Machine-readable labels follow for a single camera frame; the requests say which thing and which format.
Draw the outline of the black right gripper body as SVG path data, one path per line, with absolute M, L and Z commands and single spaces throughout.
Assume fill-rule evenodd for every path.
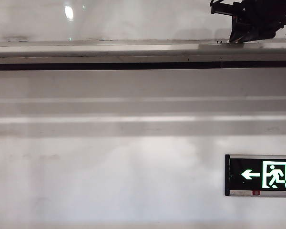
M 232 17 L 240 27 L 252 27 L 251 42 L 272 39 L 286 26 L 286 0 L 243 0 L 232 4 L 210 1 L 211 13 Z

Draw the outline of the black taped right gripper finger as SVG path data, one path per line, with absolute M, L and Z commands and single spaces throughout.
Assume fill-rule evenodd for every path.
M 240 27 L 238 28 L 238 43 L 244 43 L 251 41 L 251 30 L 252 27 Z

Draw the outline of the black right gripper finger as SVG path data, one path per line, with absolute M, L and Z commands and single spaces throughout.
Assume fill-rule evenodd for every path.
M 231 34 L 229 37 L 229 43 L 237 43 L 238 42 L 238 23 L 233 22 L 231 25 Z

